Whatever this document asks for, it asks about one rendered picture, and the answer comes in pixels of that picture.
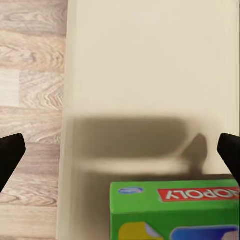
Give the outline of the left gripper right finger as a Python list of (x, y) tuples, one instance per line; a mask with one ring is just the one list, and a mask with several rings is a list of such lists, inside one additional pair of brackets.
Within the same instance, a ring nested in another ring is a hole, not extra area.
[(223, 132), (218, 140), (217, 151), (240, 185), (240, 136)]

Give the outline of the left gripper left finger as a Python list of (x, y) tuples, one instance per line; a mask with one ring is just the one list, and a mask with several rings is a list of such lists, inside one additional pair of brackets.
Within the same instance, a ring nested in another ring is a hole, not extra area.
[(26, 152), (22, 133), (0, 138), (0, 193)]

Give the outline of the board game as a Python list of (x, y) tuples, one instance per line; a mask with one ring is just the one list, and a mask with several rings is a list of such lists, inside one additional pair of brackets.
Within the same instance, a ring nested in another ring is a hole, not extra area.
[(111, 240), (240, 240), (236, 179), (110, 183)]

